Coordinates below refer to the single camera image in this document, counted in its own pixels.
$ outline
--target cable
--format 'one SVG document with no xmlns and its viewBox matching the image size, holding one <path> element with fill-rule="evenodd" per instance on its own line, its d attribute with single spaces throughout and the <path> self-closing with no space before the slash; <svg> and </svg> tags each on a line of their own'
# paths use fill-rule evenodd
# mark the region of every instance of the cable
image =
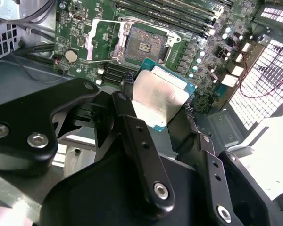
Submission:
<svg viewBox="0 0 283 226">
<path fill-rule="evenodd" d="M 49 0 L 48 2 L 45 3 L 44 6 L 42 6 L 38 11 L 36 11 L 34 14 L 29 15 L 23 19 L 19 19 L 19 20 L 5 20 L 5 19 L 0 19 L 1 22 L 5 23 L 5 24 L 24 24 L 24 23 L 29 23 L 35 19 L 37 19 L 38 17 L 42 16 L 43 13 L 45 13 L 52 4 L 55 3 L 56 0 Z"/>
<path fill-rule="evenodd" d="M 55 2 L 53 2 L 52 3 L 52 5 L 48 8 L 48 10 L 47 10 L 47 12 L 46 12 L 46 14 L 40 19 L 40 20 L 38 20 L 38 21 L 36 21 L 36 22 L 29 22 L 30 24 L 41 24 L 41 23 L 43 23 L 47 18 L 48 18 L 48 16 L 50 15 L 50 13 L 51 13 L 51 10 L 54 8 L 56 6 L 56 4 L 55 4 Z"/>
<path fill-rule="evenodd" d="M 272 92 L 276 91 L 276 90 L 283 84 L 283 78 L 282 78 L 274 88 L 272 88 L 270 91 L 266 92 L 265 94 L 262 94 L 262 95 L 257 96 L 257 97 L 250 97 L 250 96 L 247 96 L 247 95 L 243 92 L 243 90 L 242 90 L 242 83 L 243 83 L 244 79 L 246 78 L 246 76 L 249 74 L 249 69 L 248 69 L 248 66 L 247 66 L 247 63 L 246 63 L 246 59 L 245 59 L 244 53 L 242 52 L 242 50 L 240 49 L 240 47 L 239 47 L 239 45 L 238 45 L 237 43 L 236 43 L 236 46 L 238 47 L 239 52 L 240 52 L 240 54 L 242 55 L 243 62 L 244 62 L 244 64 L 245 64 L 245 70 L 246 70 L 246 73 L 245 73 L 245 75 L 243 76 L 243 78 L 241 79 L 240 84 L 239 84 L 240 93 L 241 93 L 244 97 L 249 98 L 249 99 L 256 99 L 256 98 L 266 97 L 266 96 L 268 96 L 268 95 L 271 95 Z"/>
<path fill-rule="evenodd" d="M 36 78 L 34 78 L 29 71 L 24 67 L 24 65 L 21 63 L 21 61 L 17 58 L 17 56 L 11 51 L 10 54 L 12 55 L 12 57 L 17 61 L 17 63 L 19 64 L 19 66 L 23 69 L 23 71 L 25 71 L 25 73 L 34 81 L 38 82 L 38 83 L 53 83 L 53 82 L 57 82 L 60 81 L 61 79 L 64 78 L 65 73 L 63 73 L 58 79 L 54 79 L 54 80 L 50 80 L 50 81 L 42 81 L 42 80 L 38 80 Z"/>
</svg>

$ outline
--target capacitor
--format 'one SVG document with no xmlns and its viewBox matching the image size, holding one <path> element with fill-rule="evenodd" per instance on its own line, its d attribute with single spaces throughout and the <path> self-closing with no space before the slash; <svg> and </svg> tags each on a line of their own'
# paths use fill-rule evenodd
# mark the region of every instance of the capacitor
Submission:
<svg viewBox="0 0 283 226">
<path fill-rule="evenodd" d="M 226 44 L 227 44 L 229 47 L 234 47 L 235 42 L 234 42 L 234 40 L 233 40 L 231 37 L 229 37 L 229 38 L 226 39 Z"/>
<path fill-rule="evenodd" d="M 227 33 L 222 34 L 222 39 L 227 39 L 227 38 L 228 38 L 228 34 Z"/>
<path fill-rule="evenodd" d="M 230 53 L 230 51 L 228 51 L 228 50 L 224 50 L 224 54 L 226 54 L 228 57 L 231 55 L 231 53 Z"/>
<path fill-rule="evenodd" d="M 227 27 L 226 29 L 225 29 L 225 33 L 229 33 L 229 32 L 231 32 L 231 28 L 230 27 Z"/>
<path fill-rule="evenodd" d="M 222 54 L 222 56 L 221 56 L 225 61 L 227 61 L 228 60 L 228 56 L 226 55 L 226 54 Z"/>
<path fill-rule="evenodd" d="M 241 34 L 239 34 L 239 33 L 237 33 L 237 32 L 235 32 L 235 34 L 234 34 L 239 40 L 242 40 L 243 39 L 243 35 L 241 35 Z"/>
<path fill-rule="evenodd" d="M 212 68 L 211 66 L 208 67 L 208 70 L 209 70 L 211 73 L 213 73 L 213 72 L 215 71 L 214 68 Z"/>
<path fill-rule="evenodd" d="M 195 71 L 197 71 L 197 70 L 198 70 L 198 67 L 197 67 L 196 65 L 192 67 L 192 71 L 193 71 L 193 72 L 195 72 Z"/>
<path fill-rule="evenodd" d="M 201 57 L 204 57 L 205 54 L 206 54 L 205 51 L 200 51 L 200 52 L 199 52 L 199 56 L 201 56 Z"/>
</svg>

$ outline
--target perforated metal panel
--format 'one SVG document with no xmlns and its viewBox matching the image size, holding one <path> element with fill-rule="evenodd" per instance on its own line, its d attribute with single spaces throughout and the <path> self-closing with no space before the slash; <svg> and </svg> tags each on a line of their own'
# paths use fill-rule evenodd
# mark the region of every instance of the perforated metal panel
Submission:
<svg viewBox="0 0 283 226">
<path fill-rule="evenodd" d="M 268 47 L 250 70 L 242 83 L 242 91 L 249 97 L 270 92 L 283 79 L 283 44 L 271 40 Z M 249 130 L 254 123 L 270 117 L 283 103 L 283 83 L 270 95 L 247 98 L 238 89 L 230 105 Z"/>
<path fill-rule="evenodd" d="M 20 32 L 15 25 L 0 23 L 0 58 L 18 48 Z"/>
</svg>

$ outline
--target black memory slot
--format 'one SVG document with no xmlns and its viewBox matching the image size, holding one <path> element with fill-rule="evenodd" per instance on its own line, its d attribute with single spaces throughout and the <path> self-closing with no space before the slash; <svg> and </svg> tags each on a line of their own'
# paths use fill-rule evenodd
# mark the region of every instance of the black memory slot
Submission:
<svg viewBox="0 0 283 226">
<path fill-rule="evenodd" d="M 172 2 L 171 3 L 171 2 L 166 1 L 166 0 L 148 0 L 148 1 L 159 3 L 162 6 L 164 6 L 165 8 L 177 10 L 178 12 L 181 12 L 181 13 L 186 14 L 188 16 L 195 17 L 195 18 L 202 20 L 206 23 L 208 21 L 210 21 L 210 19 L 209 19 L 210 17 L 213 17 L 215 15 L 215 13 L 213 11 L 209 11 L 205 8 L 197 8 L 194 5 L 190 5 L 190 7 L 187 7 L 186 5 L 183 5 L 183 4 L 181 4 L 181 5 L 177 4 L 179 2 Z"/>
<path fill-rule="evenodd" d="M 204 20 L 197 20 L 195 18 L 191 18 L 192 16 L 186 14 L 186 13 L 182 13 L 176 9 L 171 9 L 171 8 L 167 8 L 163 5 L 161 5 L 161 3 L 157 2 L 155 4 L 155 1 L 152 0 L 126 0 L 128 2 L 131 2 L 133 4 L 137 4 L 139 6 L 143 6 L 148 8 L 149 10 L 153 10 L 156 11 L 160 14 L 164 14 L 164 15 L 168 15 L 171 19 L 173 20 L 182 20 L 185 21 L 186 23 L 189 23 L 195 27 L 197 27 L 198 29 L 203 29 L 203 26 L 208 25 L 208 24 L 201 24 L 199 23 L 199 21 L 206 23 Z"/>
<path fill-rule="evenodd" d="M 120 8 L 126 9 L 126 10 L 128 10 L 128 11 L 132 11 L 132 12 L 138 14 L 138 15 L 150 17 L 150 18 L 152 18 L 152 19 L 154 19 L 154 20 L 157 20 L 157 22 L 163 22 L 163 23 L 165 23 L 166 25 L 168 25 L 169 28 L 171 28 L 172 30 L 180 31 L 180 30 L 178 29 L 178 28 L 180 28 L 180 29 L 182 29 L 183 31 L 188 31 L 188 32 L 190 32 L 190 33 L 192 33 L 192 34 L 195 34 L 195 35 L 198 35 L 198 36 L 201 36 L 201 37 L 205 36 L 204 32 L 202 32 L 202 31 L 199 31 L 199 30 L 190 28 L 190 27 L 188 27 L 188 26 L 186 26 L 186 25 L 183 25 L 183 24 L 174 23 L 174 22 L 171 21 L 171 20 L 163 19 L 163 18 L 161 18 L 161 17 L 159 17 L 159 16 L 157 16 L 157 15 L 152 14 L 151 12 L 146 12 L 147 14 L 142 13 L 142 12 L 140 11 L 140 8 L 135 9 L 133 5 L 126 5 L 126 4 L 123 4 L 123 3 L 120 3 L 120 2 L 119 2 L 119 3 L 118 3 L 118 6 L 119 6 Z"/>
<path fill-rule="evenodd" d="M 148 1 L 140 1 L 140 0 L 134 0 L 133 1 L 134 4 L 138 4 L 140 6 L 144 6 L 145 8 L 148 8 L 149 10 L 153 10 L 153 11 L 156 11 L 157 13 L 160 13 L 160 14 L 164 14 L 164 15 L 168 15 L 168 17 L 172 20 L 177 20 L 177 22 L 179 23 L 180 20 L 181 21 L 184 21 L 194 27 L 197 27 L 198 29 L 200 30 L 205 30 L 206 28 L 204 27 L 205 24 L 200 24 L 197 22 L 197 20 L 195 19 L 187 19 L 183 16 L 181 16 L 178 12 L 168 12 L 168 11 L 165 11 L 163 8 L 159 8 L 159 6 L 154 6 L 153 3 L 149 3 Z"/>
</svg>

